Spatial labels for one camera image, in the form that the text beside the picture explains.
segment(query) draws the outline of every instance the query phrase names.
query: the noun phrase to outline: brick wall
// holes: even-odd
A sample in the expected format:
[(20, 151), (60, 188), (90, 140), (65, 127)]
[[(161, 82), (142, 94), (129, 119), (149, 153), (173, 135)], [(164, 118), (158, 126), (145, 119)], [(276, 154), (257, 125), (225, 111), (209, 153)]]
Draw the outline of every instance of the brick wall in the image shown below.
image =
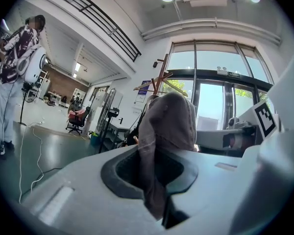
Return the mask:
[(57, 72), (56, 70), (50, 68), (49, 66), (44, 66), (44, 71), (48, 71), (48, 78), (50, 79), (49, 91), (55, 90), (57, 94), (61, 96), (67, 96), (68, 100), (74, 93), (75, 88), (78, 88), (84, 92), (88, 91), (88, 87), (78, 83), (77, 81)]

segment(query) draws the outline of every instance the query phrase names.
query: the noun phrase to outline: white robot body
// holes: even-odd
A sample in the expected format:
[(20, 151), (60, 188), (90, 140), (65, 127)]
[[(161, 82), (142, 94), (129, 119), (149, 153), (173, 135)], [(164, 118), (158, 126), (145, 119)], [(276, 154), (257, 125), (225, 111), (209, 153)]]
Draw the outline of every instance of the white robot body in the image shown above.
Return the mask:
[(46, 50), (41, 45), (28, 49), (17, 62), (17, 72), (25, 82), (35, 83), (46, 63)]

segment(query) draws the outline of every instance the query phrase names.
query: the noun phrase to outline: black metal railing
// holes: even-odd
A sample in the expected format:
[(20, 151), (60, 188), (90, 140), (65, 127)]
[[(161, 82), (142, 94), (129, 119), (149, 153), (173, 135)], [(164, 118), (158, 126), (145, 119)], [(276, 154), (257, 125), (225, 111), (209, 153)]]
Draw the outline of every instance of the black metal railing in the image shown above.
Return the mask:
[(122, 29), (91, 0), (64, 0), (99, 26), (135, 62), (142, 55)]

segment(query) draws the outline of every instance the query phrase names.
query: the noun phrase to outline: wooden coat rack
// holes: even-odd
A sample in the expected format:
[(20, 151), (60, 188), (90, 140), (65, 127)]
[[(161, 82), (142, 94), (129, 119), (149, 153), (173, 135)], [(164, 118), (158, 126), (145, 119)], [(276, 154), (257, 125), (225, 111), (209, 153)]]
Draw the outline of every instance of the wooden coat rack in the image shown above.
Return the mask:
[[(159, 76), (156, 77), (155, 79), (152, 78), (151, 79), (151, 82), (149, 83), (145, 83), (145, 84), (142, 84), (138, 87), (135, 87), (134, 88), (134, 91), (145, 91), (145, 92), (153, 92), (153, 95), (158, 95), (158, 93), (166, 93), (166, 92), (160, 92), (159, 89), (160, 89), (160, 85), (161, 85), (161, 82), (164, 82), (165, 84), (169, 85), (170, 87), (172, 87), (173, 89), (177, 90), (178, 92), (180, 92), (182, 95), (188, 97), (187, 93), (182, 91), (181, 89), (179, 89), (177, 86), (171, 84), (167, 78), (172, 76), (173, 73), (172, 72), (168, 72), (165, 70), (166, 66), (167, 66), (167, 62), (168, 62), (168, 58), (169, 58), (169, 54), (166, 54), (165, 56), (165, 59), (162, 60), (162, 59), (157, 59), (157, 61), (159, 62), (162, 62), (162, 67), (160, 69), (160, 73), (159, 73)], [(141, 89), (147, 85), (150, 85), (152, 84), (153, 86), (153, 91), (151, 90), (144, 90), (144, 89)]]

